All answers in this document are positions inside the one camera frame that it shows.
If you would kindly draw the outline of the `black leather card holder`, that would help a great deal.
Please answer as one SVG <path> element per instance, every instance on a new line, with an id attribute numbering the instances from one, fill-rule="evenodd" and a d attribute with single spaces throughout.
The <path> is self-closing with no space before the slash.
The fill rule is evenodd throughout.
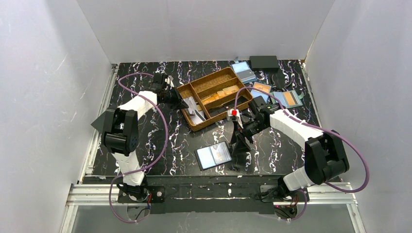
<path id="1" fill-rule="evenodd" d="M 232 160 L 229 145 L 225 141 L 196 149 L 194 152 L 201 171 L 226 164 Z"/>

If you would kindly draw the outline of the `green card wallet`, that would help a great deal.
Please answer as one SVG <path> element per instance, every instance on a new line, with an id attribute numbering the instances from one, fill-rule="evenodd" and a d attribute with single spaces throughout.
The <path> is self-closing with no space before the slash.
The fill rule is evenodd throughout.
<path id="1" fill-rule="evenodd" d="M 286 92 L 273 92 L 273 96 L 280 100 L 280 103 L 285 108 L 293 108 L 302 106 L 303 95 L 298 95 L 295 90 Z"/>

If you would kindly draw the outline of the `dark grey card case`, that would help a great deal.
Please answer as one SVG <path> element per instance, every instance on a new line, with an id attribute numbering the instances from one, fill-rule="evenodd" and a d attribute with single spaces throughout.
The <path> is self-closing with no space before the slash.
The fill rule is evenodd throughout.
<path id="1" fill-rule="evenodd" d="M 92 123 L 91 126 L 96 129 L 99 133 L 103 132 L 104 127 L 104 120 L 105 120 L 105 113 L 99 115 Z"/>

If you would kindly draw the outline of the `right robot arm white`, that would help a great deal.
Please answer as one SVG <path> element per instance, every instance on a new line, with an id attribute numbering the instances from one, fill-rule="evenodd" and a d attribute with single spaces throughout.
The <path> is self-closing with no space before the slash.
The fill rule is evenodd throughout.
<path id="1" fill-rule="evenodd" d="M 233 155 L 249 152 L 253 136 L 269 127 L 282 132 L 304 150 L 304 166 L 278 179 L 274 191 L 280 196 L 323 184 L 349 170 L 343 142 L 336 132 L 308 127 L 287 110 L 261 108 L 250 122 L 243 123 L 239 110 L 231 109 L 227 111 L 227 119 L 234 124 L 230 142 Z"/>

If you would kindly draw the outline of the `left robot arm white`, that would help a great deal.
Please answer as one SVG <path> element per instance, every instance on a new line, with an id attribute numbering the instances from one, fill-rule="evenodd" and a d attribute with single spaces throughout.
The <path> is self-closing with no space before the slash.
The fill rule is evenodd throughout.
<path id="1" fill-rule="evenodd" d="M 123 177 L 123 185 L 138 187 L 143 184 L 144 170 L 136 155 L 138 145 L 138 120 L 159 103 L 172 109 L 186 109 L 185 103 L 173 78 L 164 73 L 151 75 L 152 82 L 123 105 L 107 108 L 92 122 L 101 134 L 101 144 L 116 159 Z"/>

